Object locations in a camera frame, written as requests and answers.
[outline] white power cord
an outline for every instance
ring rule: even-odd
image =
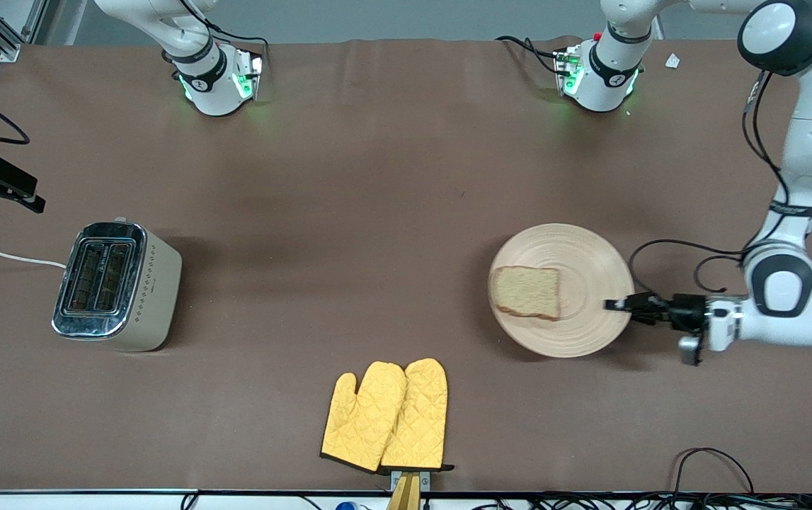
[[[1,251],[0,251],[0,257],[5,258],[5,259],[12,259],[12,261],[30,262],[30,264],[43,264],[43,265],[46,265],[46,266],[54,266],[54,267],[57,267],[57,268],[61,268],[62,270],[65,270],[65,268],[66,268],[65,264],[60,264],[59,262],[39,261],[39,259],[28,259],[28,258],[25,258],[25,257],[18,257],[18,255],[10,255],[8,253],[2,253]]]

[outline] quilted fabric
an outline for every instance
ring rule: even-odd
[[[419,359],[406,367],[406,380],[406,399],[380,464],[391,468],[441,468],[447,426],[447,374],[437,359]]]
[[[406,374],[399,365],[375,361],[357,392],[356,383],[355,374],[337,380],[321,456],[374,472],[402,409]]]

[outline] brown table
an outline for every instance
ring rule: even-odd
[[[0,110],[33,137],[0,155],[47,199],[0,200],[0,250],[65,261],[82,227],[125,216],[185,262],[166,348],[120,354],[53,333],[59,271],[0,259],[0,487],[383,487],[318,457],[334,381],[434,356],[457,465],[437,489],[662,489],[678,452],[716,446],[758,490],[812,492],[812,349],[742,342],[690,368],[676,333],[633,325],[558,361],[487,303],[494,253],[539,223],[623,254],[741,246],[774,179],[739,130],[755,71],[732,42],[656,42],[609,114],[503,43],[357,41],[274,48],[270,103],[208,118],[158,53],[28,47],[0,67]],[[773,154],[794,92],[765,97]],[[701,257],[654,249],[642,276],[694,291]],[[707,280],[742,290],[723,262]],[[687,489],[742,487],[690,467]]]

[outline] silver toaster top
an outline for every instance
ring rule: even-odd
[[[75,239],[59,285],[53,329],[73,339],[102,340],[127,323],[147,247],[135,223],[92,223]]]

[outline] bread slice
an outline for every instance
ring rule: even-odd
[[[505,266],[493,271],[493,301],[497,310],[516,317],[560,319],[558,284],[560,271],[555,268]]]

